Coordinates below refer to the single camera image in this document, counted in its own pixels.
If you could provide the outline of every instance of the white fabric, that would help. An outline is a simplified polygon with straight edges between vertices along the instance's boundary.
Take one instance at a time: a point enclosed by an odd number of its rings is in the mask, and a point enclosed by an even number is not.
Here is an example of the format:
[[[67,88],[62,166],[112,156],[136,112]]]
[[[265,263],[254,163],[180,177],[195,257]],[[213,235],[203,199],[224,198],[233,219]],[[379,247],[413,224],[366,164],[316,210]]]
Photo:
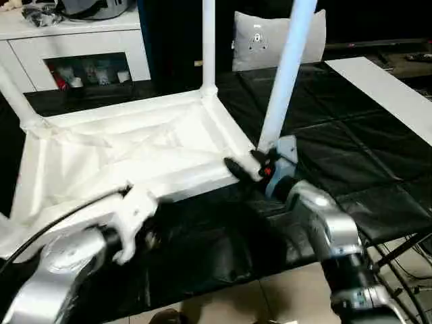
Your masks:
[[[290,27],[290,19],[264,19],[236,11],[235,25],[233,71],[278,66]],[[325,10],[323,9],[312,19],[302,63],[321,60],[325,37]]]
[[[164,108],[91,118],[101,109],[109,110],[104,107],[78,124],[61,127],[45,119],[40,126],[28,128],[11,218],[0,214],[0,256],[10,255],[40,228],[92,197],[127,184],[142,184],[156,195],[169,194],[176,188],[185,190],[183,180],[199,185],[208,181],[203,172],[218,172],[212,165],[222,167],[223,158],[231,156],[232,150],[220,139],[201,101],[170,105],[168,97],[166,102]],[[215,174],[210,180],[220,176]],[[96,212],[89,207],[82,217],[74,215],[70,222],[62,222],[58,230],[104,218],[115,204],[108,202]]]

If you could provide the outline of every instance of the cushion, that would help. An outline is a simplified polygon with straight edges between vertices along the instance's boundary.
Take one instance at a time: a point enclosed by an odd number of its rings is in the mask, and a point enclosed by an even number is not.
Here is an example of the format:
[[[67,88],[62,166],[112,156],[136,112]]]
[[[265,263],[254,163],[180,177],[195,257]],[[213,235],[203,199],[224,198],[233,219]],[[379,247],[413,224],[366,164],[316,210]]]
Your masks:
[[[236,11],[233,71],[277,66],[285,45],[290,19],[264,19]],[[325,10],[311,22],[302,63],[320,61],[325,47]]]

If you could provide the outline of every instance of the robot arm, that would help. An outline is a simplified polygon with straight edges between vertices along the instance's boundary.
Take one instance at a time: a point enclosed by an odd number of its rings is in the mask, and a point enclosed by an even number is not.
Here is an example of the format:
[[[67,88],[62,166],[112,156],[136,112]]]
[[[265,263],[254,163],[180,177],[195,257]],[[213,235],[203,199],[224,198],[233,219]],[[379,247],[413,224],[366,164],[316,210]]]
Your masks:
[[[368,269],[354,220],[332,197],[306,180],[294,177],[297,163],[295,138],[280,138],[269,153],[253,151],[260,162],[258,183],[232,159],[228,169],[239,179],[254,182],[266,196],[286,203],[300,216],[331,289],[331,307],[342,323],[405,323],[387,290]]]
[[[149,193],[135,186],[110,213],[108,224],[71,230],[46,244],[37,270],[17,293],[2,324],[67,323],[81,283],[105,261],[129,261],[135,235],[156,208]]]

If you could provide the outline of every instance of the black tablecloth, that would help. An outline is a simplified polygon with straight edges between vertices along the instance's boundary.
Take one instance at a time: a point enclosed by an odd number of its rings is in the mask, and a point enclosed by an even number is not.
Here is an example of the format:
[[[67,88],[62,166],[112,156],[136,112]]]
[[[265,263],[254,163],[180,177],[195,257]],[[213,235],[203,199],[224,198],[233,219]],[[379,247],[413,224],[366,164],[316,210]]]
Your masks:
[[[275,70],[220,75],[219,98],[257,143]],[[30,102],[43,115],[100,107],[154,96],[151,83],[76,96],[36,93]],[[24,136],[2,105],[5,183],[0,207],[7,213]],[[304,65],[283,135],[298,139],[299,168],[328,190],[376,242],[432,229],[431,147],[367,95],[324,64]],[[146,248],[147,230],[158,245]],[[297,216],[241,184],[163,204],[137,238],[124,265],[106,266],[83,285],[73,323],[98,323],[178,302],[314,261]],[[2,284],[0,313],[37,259],[15,265]]]

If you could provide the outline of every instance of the cable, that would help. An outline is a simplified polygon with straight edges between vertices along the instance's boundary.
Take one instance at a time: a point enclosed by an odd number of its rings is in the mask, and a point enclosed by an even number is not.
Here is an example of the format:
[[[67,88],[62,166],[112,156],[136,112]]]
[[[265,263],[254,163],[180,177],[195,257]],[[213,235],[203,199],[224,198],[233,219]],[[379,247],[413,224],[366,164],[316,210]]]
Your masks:
[[[432,268],[432,261],[425,254],[425,252],[423,251],[423,249],[418,244],[416,244],[414,251],[417,252],[421,257],[423,257],[424,260],[427,262],[427,264]]]
[[[387,250],[388,253],[390,253],[390,249],[385,245],[385,243],[383,243],[384,248]],[[403,268],[403,266],[401,266],[401,264],[399,263],[399,261],[397,259],[393,260],[398,266],[399,268],[409,277],[415,279],[415,280],[426,280],[426,279],[432,279],[432,276],[425,276],[425,277],[418,277],[416,275],[413,275],[411,272],[407,271],[405,268]]]
[[[409,239],[411,239],[411,237],[413,236],[405,236],[405,241],[408,241]],[[431,265],[432,267],[432,263],[430,263],[430,260],[432,259],[432,256],[429,255],[429,253],[427,251],[425,251],[425,249],[420,245],[420,242],[415,244],[412,249],[419,255],[421,255],[423,258],[427,258],[427,262]]]
[[[81,211],[82,209],[93,205],[94,203],[97,203],[100,200],[103,200],[109,196],[113,196],[114,194],[121,194],[122,196],[125,196],[131,187],[125,187],[125,188],[119,188],[113,191],[110,191],[106,194],[103,194],[101,196],[98,196],[83,205],[80,205],[74,209],[72,209],[70,212],[66,213],[65,215],[61,216],[60,218],[56,219],[55,221],[50,222],[48,225],[46,225],[43,229],[39,230],[35,235],[33,235],[31,238],[29,238],[23,245],[21,245],[5,262],[5,264],[0,268],[0,277],[5,273],[6,269],[30,246],[36,241],[38,238],[40,238],[43,234],[45,234],[47,231],[49,231],[52,227],[56,226],[58,223],[64,221],[65,219],[69,218],[73,214],[77,213],[78,211]]]
[[[359,231],[362,232],[362,234],[365,236],[365,238],[373,245],[373,247],[378,251],[378,253],[381,255],[381,257],[385,257],[386,254],[383,252],[381,247],[379,247],[378,245],[373,243],[373,240],[370,237],[370,235],[368,235],[368,233],[363,231],[360,227],[358,229],[359,229]],[[428,318],[425,314],[425,311],[423,310],[423,307],[420,305],[419,300],[414,295],[414,293],[412,292],[412,290],[410,289],[408,284],[405,282],[405,280],[402,277],[402,275],[400,274],[400,272],[394,267],[394,265],[391,262],[389,262],[387,265],[389,266],[389,268],[393,272],[393,274],[396,276],[396,278],[398,279],[398,281],[400,282],[402,287],[405,289],[406,293],[408,294],[408,297],[411,299],[412,303],[414,304],[414,306],[418,312],[418,315],[421,318],[422,323],[423,324],[429,324],[430,321],[428,320]]]

